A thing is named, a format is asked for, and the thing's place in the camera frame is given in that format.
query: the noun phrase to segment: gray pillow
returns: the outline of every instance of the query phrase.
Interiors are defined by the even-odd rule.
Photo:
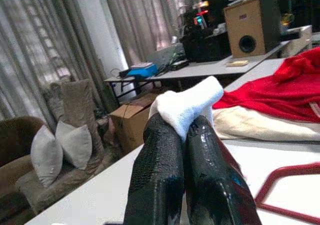
[[[39,180],[44,187],[48,187],[61,171],[63,150],[45,125],[33,138],[30,157]]]
[[[77,169],[85,170],[92,154],[92,139],[88,126],[76,128],[59,121],[55,138],[63,149],[64,158]]]

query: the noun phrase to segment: red cloth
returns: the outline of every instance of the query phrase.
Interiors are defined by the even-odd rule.
[[[278,118],[320,123],[311,102],[320,103],[320,47],[287,58],[271,76],[225,91],[212,107],[242,106]]]

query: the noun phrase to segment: red plastic object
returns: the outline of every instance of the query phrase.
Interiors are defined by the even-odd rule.
[[[312,224],[320,225],[320,217],[310,216],[296,211],[291,211],[281,207],[276,207],[272,205],[265,204],[267,196],[274,187],[274,183],[281,178],[297,175],[313,175],[320,174],[320,162],[295,165],[295,166],[284,166],[274,170],[267,177],[257,196],[255,197],[256,206],[260,209],[268,210],[273,213],[288,216],[294,219],[305,221]]]

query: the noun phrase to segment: small box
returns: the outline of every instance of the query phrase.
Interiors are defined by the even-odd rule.
[[[157,96],[158,94],[148,93],[122,105],[110,114],[125,154],[144,143],[143,132],[148,121],[150,106]]]

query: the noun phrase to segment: wooden speaker box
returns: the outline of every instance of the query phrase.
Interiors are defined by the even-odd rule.
[[[234,58],[263,55],[280,44],[277,0],[248,0],[224,8]]]

